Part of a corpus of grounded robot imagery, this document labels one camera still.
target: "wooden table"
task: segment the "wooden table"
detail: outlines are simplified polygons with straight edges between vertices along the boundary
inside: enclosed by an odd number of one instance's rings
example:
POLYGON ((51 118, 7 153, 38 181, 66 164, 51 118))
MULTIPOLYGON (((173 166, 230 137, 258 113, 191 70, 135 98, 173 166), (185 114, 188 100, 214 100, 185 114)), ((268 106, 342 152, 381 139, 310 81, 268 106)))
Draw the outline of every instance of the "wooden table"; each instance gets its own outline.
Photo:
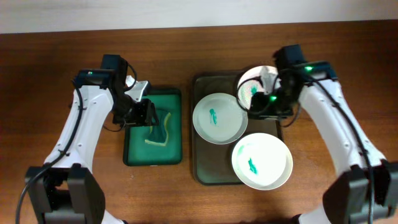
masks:
MULTIPOLYGON (((72 100, 70 80, 120 54, 140 80, 182 91, 183 159, 176 166, 127 167, 123 133, 102 131, 93 173, 106 208, 130 223, 238 223, 292 217, 313 210, 335 173, 325 143, 306 113, 284 130, 294 170, 277 190, 245 185, 207 187, 192 176, 189 92, 204 71, 273 65, 284 45, 301 44, 306 58, 328 60, 368 137, 398 160, 398 21, 276 24, 0 35, 0 222, 14 221, 29 166, 57 142, 72 100)), ((398 222, 398 218, 379 223, 398 222)), ((29 198, 22 223, 35 223, 29 198)))

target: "green indicator light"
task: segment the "green indicator light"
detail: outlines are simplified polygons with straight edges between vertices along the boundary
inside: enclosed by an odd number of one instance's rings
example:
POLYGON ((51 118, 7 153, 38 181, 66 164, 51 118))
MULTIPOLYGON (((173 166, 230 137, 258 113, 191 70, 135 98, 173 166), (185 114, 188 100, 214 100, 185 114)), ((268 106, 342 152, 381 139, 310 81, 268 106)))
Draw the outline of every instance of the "green indicator light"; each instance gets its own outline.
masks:
POLYGON ((311 70, 313 70, 313 67, 311 67, 311 66, 306 66, 306 67, 304 67, 304 69, 305 69, 307 72, 311 72, 311 70))

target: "green mark on plate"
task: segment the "green mark on plate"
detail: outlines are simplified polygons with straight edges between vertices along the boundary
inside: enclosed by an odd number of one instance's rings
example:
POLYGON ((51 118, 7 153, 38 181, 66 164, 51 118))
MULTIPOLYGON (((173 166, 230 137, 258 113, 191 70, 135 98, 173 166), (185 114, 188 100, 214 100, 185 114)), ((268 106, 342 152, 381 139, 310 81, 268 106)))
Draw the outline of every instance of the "green mark on plate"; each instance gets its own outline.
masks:
POLYGON ((217 124, 217 115, 216 115, 216 111, 214 109, 210 110, 210 116, 211 116, 211 120, 214 122, 214 125, 216 125, 217 124))
POLYGON ((251 160, 251 158, 249 160, 249 166, 250 166, 250 171, 253 172, 254 174, 257 174, 256 166, 253 164, 253 161, 251 160))
POLYGON ((251 87, 251 94, 252 94, 252 96, 254 96, 254 94, 256 94, 257 93, 257 87, 256 86, 252 86, 251 87))

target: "dark brown tray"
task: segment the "dark brown tray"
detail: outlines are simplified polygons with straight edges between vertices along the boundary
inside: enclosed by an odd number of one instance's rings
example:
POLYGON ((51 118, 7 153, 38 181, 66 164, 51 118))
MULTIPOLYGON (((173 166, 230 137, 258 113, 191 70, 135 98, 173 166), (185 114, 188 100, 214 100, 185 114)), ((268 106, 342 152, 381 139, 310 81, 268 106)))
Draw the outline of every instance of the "dark brown tray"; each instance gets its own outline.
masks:
MULTIPOLYGON (((203 97, 212 93, 234 95, 236 78, 243 72, 207 72, 196 76, 192 83, 191 120, 193 109, 203 97)), ((231 164, 232 150, 240 138, 231 144, 217 145, 202 139, 192 123, 191 129, 193 176, 195 179, 203 185, 242 184, 231 164)), ((283 141, 278 121, 249 119, 243 136, 251 133, 267 133, 283 141)))

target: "white background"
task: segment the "white background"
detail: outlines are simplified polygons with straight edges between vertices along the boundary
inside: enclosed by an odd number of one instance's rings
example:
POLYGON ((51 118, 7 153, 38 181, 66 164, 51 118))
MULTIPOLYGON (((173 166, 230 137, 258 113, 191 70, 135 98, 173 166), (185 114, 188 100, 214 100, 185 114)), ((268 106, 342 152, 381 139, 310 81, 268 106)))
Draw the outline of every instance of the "white background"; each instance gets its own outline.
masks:
POLYGON ((0 0, 0 33, 398 19, 398 0, 0 0))

